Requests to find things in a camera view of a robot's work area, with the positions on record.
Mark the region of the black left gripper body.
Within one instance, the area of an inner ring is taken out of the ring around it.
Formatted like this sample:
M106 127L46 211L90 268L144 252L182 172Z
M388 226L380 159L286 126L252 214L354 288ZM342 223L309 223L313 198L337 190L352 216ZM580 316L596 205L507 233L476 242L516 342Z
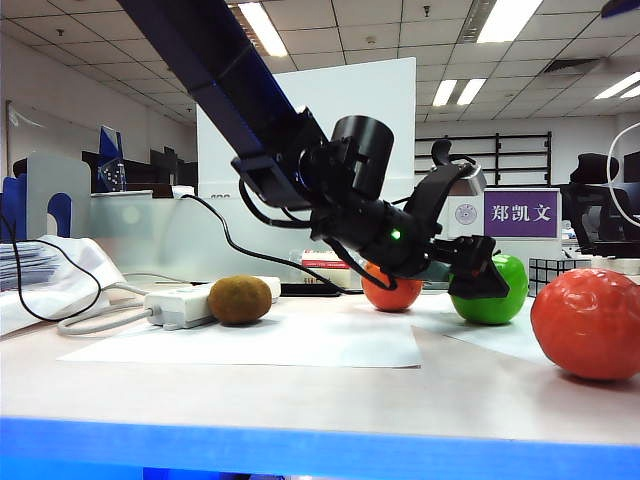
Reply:
M483 235L440 239L440 210L424 201L411 200L400 209L383 200L354 200L313 210L311 237L340 254L353 250L397 278L425 279L434 262L476 278L489 268L495 240Z

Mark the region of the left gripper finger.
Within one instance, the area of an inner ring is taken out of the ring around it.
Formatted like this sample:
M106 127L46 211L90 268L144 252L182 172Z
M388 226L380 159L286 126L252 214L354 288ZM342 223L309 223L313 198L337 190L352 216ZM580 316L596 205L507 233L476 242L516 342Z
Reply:
M462 299L504 298L510 287L492 259L483 269L452 264L448 293Z

